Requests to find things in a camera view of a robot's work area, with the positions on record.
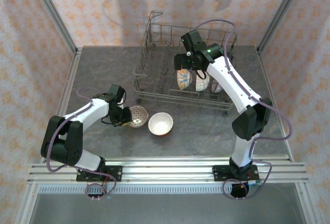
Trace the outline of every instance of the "bowl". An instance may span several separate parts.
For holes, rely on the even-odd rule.
[[[132,106],[129,108],[132,114],[132,122],[129,122],[128,125],[133,128],[142,127],[148,120],[148,112],[142,106]]]
[[[148,123],[149,131],[158,136],[167,135],[173,127],[173,118],[165,112],[158,112],[153,115]]]
[[[186,89],[192,82],[191,73],[188,70],[177,71],[176,78],[180,90]]]
[[[204,76],[204,73],[201,70],[197,71],[199,73],[200,76]],[[201,92],[204,91],[205,89],[207,89],[207,86],[210,82],[210,75],[205,72],[205,79],[202,79],[201,77],[199,77],[198,75],[196,76],[196,92]]]
[[[212,86],[211,86],[211,91],[213,94],[220,93],[222,90],[221,85],[217,82],[217,80],[213,79]]]

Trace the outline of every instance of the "wire dish rack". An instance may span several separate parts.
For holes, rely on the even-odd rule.
[[[137,100],[150,99],[208,107],[228,113],[233,102],[225,91],[217,94],[211,92],[212,77],[206,90],[196,92],[196,73],[191,72],[192,83],[184,90],[179,89],[177,73],[174,70],[174,56],[186,53],[181,36],[192,31],[193,28],[153,22],[155,17],[162,14],[161,11],[152,11],[147,22],[143,45],[134,69],[133,88],[137,94]],[[199,28],[199,32],[207,45],[217,43],[222,47],[229,35],[229,32],[204,28]],[[237,34],[233,34],[227,46],[229,58],[236,41]]]

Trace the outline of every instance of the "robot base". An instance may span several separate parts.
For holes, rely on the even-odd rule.
[[[117,182],[122,181],[123,167],[122,166],[103,166],[102,172],[112,175]],[[91,174],[86,171],[78,171],[76,181],[78,182],[103,182],[106,179],[106,176]]]
[[[226,181],[227,179],[237,179],[240,181],[259,181],[259,172],[252,162],[244,167],[237,167],[230,158],[229,165],[215,165],[212,168],[214,181]]]

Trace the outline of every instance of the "metal frame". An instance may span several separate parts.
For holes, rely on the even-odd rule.
[[[265,80],[266,80],[266,84],[267,84],[267,87],[268,87],[268,91],[270,93],[270,97],[273,101],[274,107],[276,107],[277,106],[276,99],[274,98],[273,90],[272,90],[272,88],[271,88],[271,86],[268,82],[268,74],[267,74],[267,72],[265,70],[265,67],[263,65],[261,54],[258,51],[257,51],[257,54],[258,54],[258,59],[259,59],[259,62],[260,62],[262,72],[265,76]],[[276,115],[276,117],[277,117],[278,123],[280,124],[280,130],[281,130],[282,136],[286,136],[287,134],[285,132],[282,120],[280,119],[278,114]],[[294,156],[293,156],[293,153],[292,153],[292,150],[290,148],[288,140],[285,140],[284,142],[285,142],[285,145],[287,147],[289,160],[291,162],[295,162]],[[300,204],[302,206],[302,209],[303,209],[303,212],[304,212],[307,223],[323,223],[320,212],[318,211],[317,208],[314,207],[314,206],[316,206],[316,202],[314,200],[315,195],[313,193],[313,189],[312,189],[311,185],[309,183],[302,183],[301,182],[301,183],[296,183],[295,187],[296,187],[297,192],[299,194]]]
[[[283,0],[281,5],[279,6],[274,19],[272,20],[271,24],[269,25],[265,35],[263,36],[260,45],[258,46],[257,50],[260,54],[265,50],[268,42],[272,38],[273,34],[275,33],[278,25],[280,24],[282,18],[284,17],[285,13],[287,12],[291,2],[293,0]]]
[[[76,46],[68,33],[62,19],[60,18],[54,4],[51,0],[42,0],[46,6],[47,11],[53,18],[57,28],[63,35],[65,42],[72,52],[76,52]],[[260,45],[258,46],[258,55],[260,64],[264,75],[267,78],[267,73],[263,68],[261,54],[264,51],[266,45],[269,43],[276,28],[284,17],[292,0],[283,0],[279,7],[272,23],[270,24],[266,34],[264,35]],[[68,106],[70,93],[75,77],[75,73],[78,67],[80,59],[81,49],[77,51],[68,72],[67,82],[62,90],[61,102],[58,106],[58,115],[64,115]],[[272,99],[272,90],[267,82],[269,92]],[[285,134],[283,124],[278,118],[281,124],[282,133]],[[299,193],[300,203],[306,218],[307,223],[323,223],[320,213],[314,208],[315,200],[314,195],[309,184],[309,178],[305,170],[303,163],[292,163],[294,161],[292,151],[286,141],[289,156],[266,156],[258,157],[256,159],[264,159],[271,161],[274,164],[273,173],[269,179],[269,183],[280,182],[292,182],[295,183],[296,189]],[[138,189],[146,188],[148,185],[158,185],[162,187],[164,185],[171,185],[174,187],[172,192],[178,191],[182,193],[180,189],[190,189],[191,187],[201,189],[201,192],[217,191],[213,181],[213,175],[211,174],[211,166],[215,164],[227,164],[228,158],[206,158],[206,157],[185,157],[185,158],[118,158],[108,159],[110,164],[124,165],[123,182],[118,185],[119,192],[134,192],[140,191]],[[52,166],[59,165],[59,163],[52,163]],[[260,177],[264,178],[267,167],[259,165]],[[52,191],[53,193],[72,194],[80,193],[77,189],[82,187],[84,183],[75,181],[75,171],[72,168],[64,168],[60,171],[64,174],[51,175],[44,163],[34,164],[32,166],[28,184],[25,193],[22,197],[21,204],[19,206],[18,213],[14,223],[29,223],[34,209],[38,194],[47,193]],[[156,191],[156,188],[152,188],[150,192]]]
[[[51,16],[52,20],[54,21],[55,26],[57,27],[57,29],[63,36],[68,48],[71,50],[72,53],[76,53],[77,47],[76,47],[75,43],[73,42],[73,39],[72,39],[70,33],[68,32],[61,16],[57,12],[52,0],[42,0],[42,2],[44,3],[44,6],[45,6],[47,12],[49,13],[49,15]]]
[[[259,60],[259,63],[260,63],[260,67],[261,67],[263,76],[265,78],[265,82],[266,82],[266,85],[267,85],[267,88],[268,88],[268,92],[269,92],[270,98],[273,101],[274,107],[276,107],[277,106],[277,103],[276,103],[276,99],[274,98],[272,88],[271,88],[271,86],[270,86],[270,84],[268,82],[268,74],[267,74],[267,72],[265,70],[265,66],[263,65],[261,55],[260,55],[260,53],[258,53],[258,50],[257,49],[256,49],[256,53],[258,55],[258,60]],[[280,130],[281,130],[282,136],[285,137],[286,136],[286,132],[285,132],[285,129],[284,129],[284,125],[282,123],[282,120],[280,119],[280,117],[279,117],[278,114],[276,114],[276,118],[277,118],[277,121],[278,121],[278,123],[280,125]],[[292,153],[292,150],[290,148],[290,145],[289,145],[288,140],[285,140],[284,143],[285,143],[285,146],[287,147],[287,151],[288,151],[288,155],[289,155],[290,161],[291,162],[294,162],[293,153]]]
[[[270,161],[273,171],[268,183],[295,183],[299,187],[300,201],[307,223],[315,222],[315,213],[306,191],[309,178],[304,163],[292,163],[287,155],[254,156]],[[123,165],[122,181],[113,194],[205,194],[222,193],[222,183],[214,182],[213,165],[228,164],[228,157],[165,157],[165,158],[116,158],[107,159],[108,165]],[[60,163],[51,163],[52,167]],[[261,180],[269,167],[258,163]],[[86,182],[77,182],[74,168],[63,168],[50,173],[45,163],[34,164],[28,177],[28,187],[21,202],[15,223],[29,223],[38,194],[83,194]],[[225,187],[229,192],[231,185]]]

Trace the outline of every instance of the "patterned bowl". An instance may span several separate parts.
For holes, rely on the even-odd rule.
[[[132,106],[129,108],[132,113],[132,122],[129,122],[128,125],[133,128],[142,127],[148,120],[148,112],[142,106]]]

